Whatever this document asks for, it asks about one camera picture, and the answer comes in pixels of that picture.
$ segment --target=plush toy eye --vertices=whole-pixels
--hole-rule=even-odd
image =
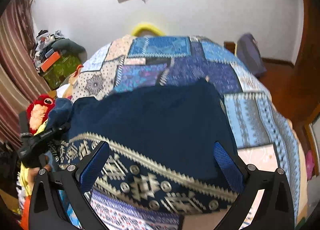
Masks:
[[[52,104],[53,104],[53,101],[52,101],[51,98],[46,98],[46,99],[44,100],[44,102],[45,102],[47,105],[52,105]]]

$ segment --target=yellow handle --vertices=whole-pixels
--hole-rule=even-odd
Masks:
[[[164,35],[165,35],[165,33],[162,32],[160,29],[158,29],[158,28],[155,27],[154,25],[148,24],[148,23],[138,24],[138,25],[134,28],[134,30],[132,31],[131,35],[132,35],[132,36],[139,36],[139,34],[140,34],[142,31],[152,32],[152,33],[154,33],[156,36],[164,36]]]

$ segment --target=stuffed animal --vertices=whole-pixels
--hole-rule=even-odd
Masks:
[[[49,95],[43,94],[27,108],[29,131],[35,134],[38,128],[48,119],[48,114],[53,109],[55,101]]]

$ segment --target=purple bag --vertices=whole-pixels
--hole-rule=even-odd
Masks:
[[[267,71],[263,65],[257,42],[250,33],[246,33],[240,37],[237,42],[236,56],[256,77],[261,76]]]

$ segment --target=striped curtain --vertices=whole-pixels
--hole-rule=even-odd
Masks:
[[[34,46],[29,0],[11,0],[0,18],[0,139],[15,148],[19,113],[50,90],[32,63]]]

